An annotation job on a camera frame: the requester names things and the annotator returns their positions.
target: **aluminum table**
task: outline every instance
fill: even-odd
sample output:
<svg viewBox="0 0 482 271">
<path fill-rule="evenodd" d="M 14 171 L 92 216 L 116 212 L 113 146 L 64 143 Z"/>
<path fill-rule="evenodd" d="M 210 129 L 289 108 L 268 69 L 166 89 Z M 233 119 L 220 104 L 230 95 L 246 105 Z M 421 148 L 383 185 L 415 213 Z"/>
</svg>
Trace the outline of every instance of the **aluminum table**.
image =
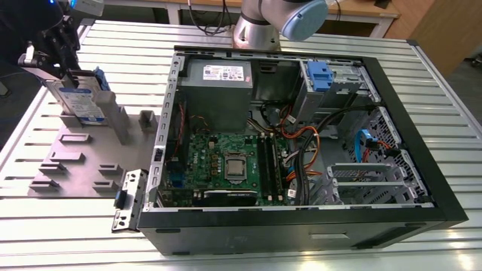
<svg viewBox="0 0 482 271">
<path fill-rule="evenodd" d="M 80 66 L 100 66 L 126 112 L 160 113 L 173 45 L 229 47 L 189 26 L 94 21 Z M 315 35 L 284 51 L 372 56 L 400 97 L 468 221 L 379 250 L 164 257 L 141 234 L 112 234 L 112 199 L 33 199 L 27 185 L 61 121 L 41 89 L 0 153 L 0 266 L 113 270 L 473 270 L 482 268 L 482 128 L 425 55 L 405 41 Z"/>
</svg>

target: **ram slot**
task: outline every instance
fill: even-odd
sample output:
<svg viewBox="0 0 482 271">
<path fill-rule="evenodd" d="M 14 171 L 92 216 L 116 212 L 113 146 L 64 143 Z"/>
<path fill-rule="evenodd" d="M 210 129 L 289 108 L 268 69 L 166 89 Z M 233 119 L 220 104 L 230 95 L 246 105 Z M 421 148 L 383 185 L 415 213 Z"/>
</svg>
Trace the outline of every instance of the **ram slot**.
<svg viewBox="0 0 482 271">
<path fill-rule="evenodd" d="M 272 155 L 273 155 L 273 167 L 274 167 L 274 187 L 276 189 L 274 194 L 278 196 L 282 194 L 282 182 L 281 182 L 281 178 L 280 178 L 280 159 L 277 156 L 277 144 L 276 144 L 276 137 L 272 136 Z"/>
<path fill-rule="evenodd" d="M 266 158 L 266 170 L 268 170 L 268 185 L 269 185 L 269 195 L 272 197 L 277 196 L 277 178 L 276 178 L 276 164 L 274 164 L 274 151 L 272 145 L 270 137 L 266 137 L 264 140 L 265 148 L 265 158 Z"/>
<path fill-rule="evenodd" d="M 257 137 L 257 168 L 258 168 L 258 180 L 261 184 L 261 195 L 266 199 L 270 195 L 269 185 L 268 185 L 268 173 L 266 173 L 266 163 L 265 163 L 265 148 L 264 148 L 264 138 Z"/>
</svg>

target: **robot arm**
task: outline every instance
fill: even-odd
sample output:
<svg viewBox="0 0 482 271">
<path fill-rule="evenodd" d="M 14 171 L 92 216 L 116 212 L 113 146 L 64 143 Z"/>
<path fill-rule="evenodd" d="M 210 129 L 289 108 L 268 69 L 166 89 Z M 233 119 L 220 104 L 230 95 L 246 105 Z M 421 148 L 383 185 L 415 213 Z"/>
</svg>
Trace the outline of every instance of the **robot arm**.
<svg viewBox="0 0 482 271">
<path fill-rule="evenodd" d="M 276 50 L 278 33 L 292 41 L 305 40 L 328 14 L 324 0 L 246 0 L 233 30 L 233 44 L 241 49 Z"/>
</svg>

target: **metal bracket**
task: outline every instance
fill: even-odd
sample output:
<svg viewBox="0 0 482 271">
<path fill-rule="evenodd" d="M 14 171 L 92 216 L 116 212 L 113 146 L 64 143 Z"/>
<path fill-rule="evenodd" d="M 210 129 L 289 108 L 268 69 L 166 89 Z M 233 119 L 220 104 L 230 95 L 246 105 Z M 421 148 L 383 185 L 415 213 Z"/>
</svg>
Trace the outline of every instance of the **metal bracket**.
<svg viewBox="0 0 482 271">
<path fill-rule="evenodd" d="M 142 195 L 148 172 L 142 169 L 129 171 L 125 174 L 121 190 L 114 196 L 113 206 L 116 207 L 112 233 L 130 232 L 137 233 L 137 219 L 140 207 L 142 205 Z"/>
</svg>

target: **green motherboard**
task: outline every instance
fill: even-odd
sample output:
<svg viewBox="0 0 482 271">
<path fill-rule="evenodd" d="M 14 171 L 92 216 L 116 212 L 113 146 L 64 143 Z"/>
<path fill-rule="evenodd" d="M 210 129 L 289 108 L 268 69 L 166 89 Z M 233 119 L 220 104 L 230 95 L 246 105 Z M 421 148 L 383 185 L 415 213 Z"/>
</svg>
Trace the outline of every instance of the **green motherboard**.
<svg viewBox="0 0 482 271">
<path fill-rule="evenodd" d="M 272 193 L 272 196 L 266 195 L 266 190 L 270 192 L 272 187 L 278 188 L 273 190 L 282 191 L 281 180 L 285 173 L 282 167 L 278 166 L 277 171 L 272 173 L 276 175 L 262 175 L 269 169 L 265 170 L 265 163 L 257 161 L 258 154 L 264 155 L 264 152 L 268 152 L 264 146 L 260 147 L 264 138 L 261 141 L 260 139 L 256 135 L 190 135 L 185 176 L 177 189 L 172 189 L 174 206 L 189 207 L 192 191 L 197 190 L 249 190 L 256 192 L 256 205 L 285 205 L 284 192 Z M 286 141 L 273 137 L 272 140 L 277 161 L 280 154 L 286 152 Z M 272 182 L 272 176 L 276 176 L 278 183 L 265 183 Z"/>
</svg>

